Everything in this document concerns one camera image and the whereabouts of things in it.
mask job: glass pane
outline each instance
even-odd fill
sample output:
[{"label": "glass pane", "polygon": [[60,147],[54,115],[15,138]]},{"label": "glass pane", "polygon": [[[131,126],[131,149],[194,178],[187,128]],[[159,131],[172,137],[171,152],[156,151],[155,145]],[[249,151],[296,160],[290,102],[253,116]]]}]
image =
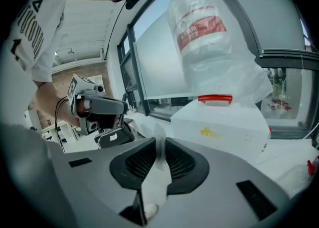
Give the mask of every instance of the glass pane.
[{"label": "glass pane", "polygon": [[172,116],[194,99],[195,97],[167,98],[148,100],[148,103],[151,112]]},{"label": "glass pane", "polygon": [[138,90],[134,90],[133,91],[133,97],[134,97],[134,102],[135,102],[135,108],[142,110],[142,102],[141,102],[141,98],[140,98],[140,94]]},{"label": "glass pane", "polygon": [[122,73],[124,78],[124,83],[126,88],[136,85],[133,64],[131,58],[128,58],[127,61],[122,66]]},{"label": "glass pane", "polygon": [[306,128],[312,91],[313,71],[265,68],[273,92],[262,100],[261,113],[268,125]]},{"label": "glass pane", "polygon": [[126,37],[126,39],[124,40],[124,50],[125,50],[125,54],[127,54],[128,51],[130,50],[129,38],[128,37]]},{"label": "glass pane", "polygon": [[136,48],[145,98],[151,100],[192,95],[184,80],[166,14],[161,15],[142,34],[136,42]]},{"label": "glass pane", "polygon": [[305,49],[303,28],[292,0],[238,0],[263,49]]},{"label": "glass pane", "polygon": [[308,33],[306,31],[306,28],[305,28],[305,24],[304,24],[304,22],[302,20],[300,20],[300,22],[301,22],[301,26],[303,27],[303,32],[304,32],[304,36],[305,36],[304,40],[305,40],[306,51],[315,52],[316,49],[311,47],[311,44],[310,44],[310,42],[308,40],[309,37],[308,37]]},{"label": "glass pane", "polygon": [[135,40],[137,41],[143,32],[164,12],[166,12],[171,0],[156,0],[143,13],[134,25]]}]

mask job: hand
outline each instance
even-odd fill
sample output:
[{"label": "hand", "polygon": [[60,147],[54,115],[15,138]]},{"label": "hand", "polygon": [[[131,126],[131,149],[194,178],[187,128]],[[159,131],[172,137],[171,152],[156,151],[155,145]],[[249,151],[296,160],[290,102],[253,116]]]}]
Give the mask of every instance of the hand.
[{"label": "hand", "polygon": [[[85,111],[85,107],[84,107],[84,100],[80,99],[77,101],[77,107],[76,107],[76,111],[79,115],[81,115],[82,113],[84,113]],[[71,113],[71,109],[69,106],[69,102],[66,102],[65,104],[63,104],[63,106],[61,107],[61,111],[60,111],[60,116],[59,116],[62,120],[69,122],[70,124],[76,126],[76,127],[80,127],[80,120],[79,118],[75,117],[72,115]]]}]

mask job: ceiling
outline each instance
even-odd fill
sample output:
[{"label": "ceiling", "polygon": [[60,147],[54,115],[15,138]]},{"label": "ceiling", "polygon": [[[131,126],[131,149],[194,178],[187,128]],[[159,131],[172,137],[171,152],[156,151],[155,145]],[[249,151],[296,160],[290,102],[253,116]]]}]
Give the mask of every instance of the ceiling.
[{"label": "ceiling", "polygon": [[106,33],[112,29],[109,25],[115,7],[116,3],[111,1],[67,0],[62,40],[56,50],[54,65],[101,57]]}]

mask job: white plastic container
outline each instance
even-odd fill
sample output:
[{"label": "white plastic container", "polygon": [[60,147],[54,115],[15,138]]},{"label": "white plastic container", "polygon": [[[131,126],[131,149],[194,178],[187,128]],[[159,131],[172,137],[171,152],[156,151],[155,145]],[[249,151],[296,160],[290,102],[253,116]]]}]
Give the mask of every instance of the white plastic container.
[{"label": "white plastic container", "polygon": [[225,151],[254,164],[267,144],[269,127],[255,106],[212,106],[198,100],[171,117],[174,137]]},{"label": "white plastic container", "polygon": [[193,96],[224,94],[258,103],[272,92],[224,0],[172,0],[167,21]]}]

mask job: person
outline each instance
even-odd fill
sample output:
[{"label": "person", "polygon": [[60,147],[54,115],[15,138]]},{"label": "person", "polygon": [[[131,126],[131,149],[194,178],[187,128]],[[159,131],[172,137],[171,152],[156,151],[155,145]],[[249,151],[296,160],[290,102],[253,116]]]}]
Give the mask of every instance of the person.
[{"label": "person", "polygon": [[[32,75],[37,85],[36,102],[51,116],[54,116],[57,103],[64,97],[52,83],[51,74],[55,51],[62,38],[65,3],[66,0],[27,0],[6,40],[12,59]],[[83,102],[79,102],[77,111],[79,114],[85,111]],[[61,107],[58,118],[80,126],[78,118],[71,114],[68,102]]]}]

